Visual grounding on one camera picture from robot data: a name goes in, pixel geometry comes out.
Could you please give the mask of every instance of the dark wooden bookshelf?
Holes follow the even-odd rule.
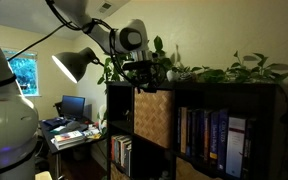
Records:
[[[208,164],[202,163],[180,153],[177,149],[177,117],[179,107],[230,109],[230,114],[239,114],[256,119],[251,146],[249,180],[272,179],[277,168],[271,167],[273,153],[274,125],[278,123],[277,104],[281,94],[276,84],[231,84],[231,83],[163,83],[158,88],[145,89],[144,92],[170,91],[172,93],[172,120],[170,128],[169,148],[162,147],[134,133],[134,101],[137,89],[127,82],[107,83],[108,138],[114,134],[128,134],[132,137],[131,177],[141,180],[150,177],[158,179],[161,172],[167,170],[172,180],[176,179],[176,159],[189,162],[196,171],[211,178],[223,180],[242,180],[218,171]],[[125,116],[129,110],[132,116]],[[107,154],[111,154],[111,142],[108,141]],[[108,160],[108,178],[110,179],[110,160]]]

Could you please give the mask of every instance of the computer monitor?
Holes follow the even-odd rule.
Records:
[[[84,103],[84,97],[63,95],[61,114],[67,119],[83,118]]]

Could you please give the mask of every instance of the lamp shade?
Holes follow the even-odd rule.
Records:
[[[78,53],[62,52],[52,56],[59,68],[75,83],[85,74],[90,62],[97,62],[98,58],[90,48],[85,48]]]

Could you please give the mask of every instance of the woven basket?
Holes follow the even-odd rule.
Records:
[[[193,166],[181,158],[176,158],[176,180],[222,180],[210,178],[196,171]]]
[[[111,163],[111,179],[112,180],[130,180],[128,176],[121,173],[114,164]]]
[[[170,147],[172,92],[135,94],[134,132],[164,148]]]

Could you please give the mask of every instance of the window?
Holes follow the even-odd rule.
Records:
[[[11,58],[17,52],[15,50],[3,50],[6,59]],[[37,53],[23,52],[10,61],[10,66],[17,77],[17,81],[21,86],[25,96],[38,96],[37,81]]]

